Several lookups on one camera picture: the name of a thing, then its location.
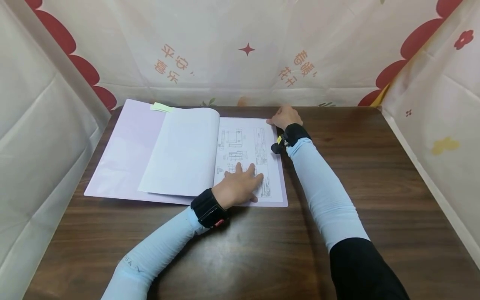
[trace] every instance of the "left hand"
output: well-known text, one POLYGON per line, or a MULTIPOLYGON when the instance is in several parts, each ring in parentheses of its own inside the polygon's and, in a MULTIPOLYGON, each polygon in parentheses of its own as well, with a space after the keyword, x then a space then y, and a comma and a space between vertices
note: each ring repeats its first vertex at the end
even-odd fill
POLYGON ((225 178, 212 188, 213 196, 223 209, 229 209, 248 200, 257 202, 253 191, 262 183, 262 173, 254 176, 255 165, 250 164, 248 170, 243 172, 241 163, 237 163, 235 173, 225 172, 225 178))

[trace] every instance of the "black wrist strap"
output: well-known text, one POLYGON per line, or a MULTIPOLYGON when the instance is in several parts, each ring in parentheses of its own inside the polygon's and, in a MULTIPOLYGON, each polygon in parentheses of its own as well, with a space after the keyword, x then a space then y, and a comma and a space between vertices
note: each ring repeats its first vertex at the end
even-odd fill
POLYGON ((228 220, 228 212, 218 204, 212 189, 207 189, 198 195, 190 204, 195 212, 198 222, 203 227, 217 227, 228 220))
POLYGON ((301 126, 300 124, 297 124, 297 123, 293 123, 293 124, 290 124, 288 125, 286 128, 285 128, 285 133, 284 133, 284 137, 288 143, 287 146, 289 147, 292 147, 293 145, 295 145, 297 143, 297 141, 301 138, 309 138, 309 139, 312 139, 310 137, 310 135, 308 134, 308 132, 305 130, 305 128, 303 126, 301 126))

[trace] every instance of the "red label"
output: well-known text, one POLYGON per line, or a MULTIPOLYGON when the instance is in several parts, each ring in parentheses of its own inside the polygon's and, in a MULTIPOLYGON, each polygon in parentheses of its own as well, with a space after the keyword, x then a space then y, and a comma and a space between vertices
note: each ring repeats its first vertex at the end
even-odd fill
POLYGON ((223 223, 223 219, 220 219, 220 221, 218 221, 218 222, 215 223, 215 227, 218 227, 218 226, 219 226, 220 224, 222 224, 222 223, 223 223))

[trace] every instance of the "light purple folder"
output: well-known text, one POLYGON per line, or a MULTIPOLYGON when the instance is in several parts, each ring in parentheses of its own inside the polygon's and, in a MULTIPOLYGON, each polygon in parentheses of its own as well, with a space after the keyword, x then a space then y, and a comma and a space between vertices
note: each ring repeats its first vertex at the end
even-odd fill
MULTIPOLYGON (((141 192, 138 189, 166 113, 150 104, 128 99, 84 195, 189 205, 191 197, 141 192)), ((282 161, 278 157, 282 202, 248 203, 248 206, 287 207, 282 161)))

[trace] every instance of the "white paper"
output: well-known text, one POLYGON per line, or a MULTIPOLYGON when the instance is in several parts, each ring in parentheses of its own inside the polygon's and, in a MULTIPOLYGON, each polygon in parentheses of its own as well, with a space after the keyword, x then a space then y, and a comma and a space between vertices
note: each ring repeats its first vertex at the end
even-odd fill
POLYGON ((198 196, 211 188, 219 120, 211 108, 167 113, 138 190, 198 196))
POLYGON ((237 162, 245 171, 255 164, 255 174, 263 173, 264 180, 254 192, 259 202, 282 202, 278 162, 280 156, 270 147, 275 143, 272 126, 265 119, 220 118, 218 129, 214 185, 234 173, 237 162))

